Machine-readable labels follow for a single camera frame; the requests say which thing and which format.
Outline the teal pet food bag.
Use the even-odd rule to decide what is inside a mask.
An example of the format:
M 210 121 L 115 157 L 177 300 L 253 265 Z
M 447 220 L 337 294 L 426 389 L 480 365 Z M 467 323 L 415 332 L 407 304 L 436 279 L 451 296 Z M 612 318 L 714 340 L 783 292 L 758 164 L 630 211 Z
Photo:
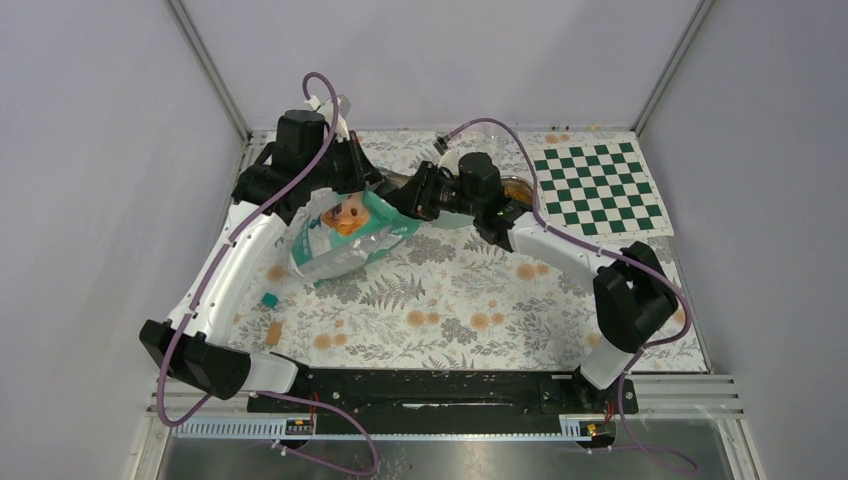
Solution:
M 315 194 L 288 235 L 289 271 L 313 284 L 337 278 L 386 256 L 415 234 L 422 222 L 381 197 L 392 189 L 383 181 L 353 193 Z

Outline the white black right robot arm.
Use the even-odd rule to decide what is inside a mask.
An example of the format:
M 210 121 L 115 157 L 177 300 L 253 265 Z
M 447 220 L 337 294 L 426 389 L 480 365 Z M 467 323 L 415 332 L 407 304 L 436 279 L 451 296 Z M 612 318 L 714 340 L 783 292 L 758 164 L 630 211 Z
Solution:
M 428 222 L 445 212 L 465 215 L 488 244 L 534 257 L 593 293 L 601 338 L 577 367 L 573 386 L 583 410 L 597 412 L 612 400 L 612 384 L 680 306 L 648 245 L 611 250 L 546 223 L 533 206 L 507 195 L 485 153 L 462 156 L 455 171 L 423 161 L 411 176 L 386 168 L 380 173 L 376 192 L 400 213 Z

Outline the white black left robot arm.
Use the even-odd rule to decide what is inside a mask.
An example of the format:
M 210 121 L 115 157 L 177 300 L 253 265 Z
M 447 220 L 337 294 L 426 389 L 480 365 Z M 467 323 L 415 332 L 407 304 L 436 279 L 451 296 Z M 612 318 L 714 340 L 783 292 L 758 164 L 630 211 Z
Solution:
M 295 361 L 229 347 L 234 316 L 262 259 L 313 192 L 353 193 L 381 178 L 340 114 L 285 112 L 275 140 L 239 175 L 216 245 L 189 291 L 166 320 L 142 326 L 140 341 L 162 378 L 221 400 L 272 391 L 285 410 L 304 407 L 311 387 Z

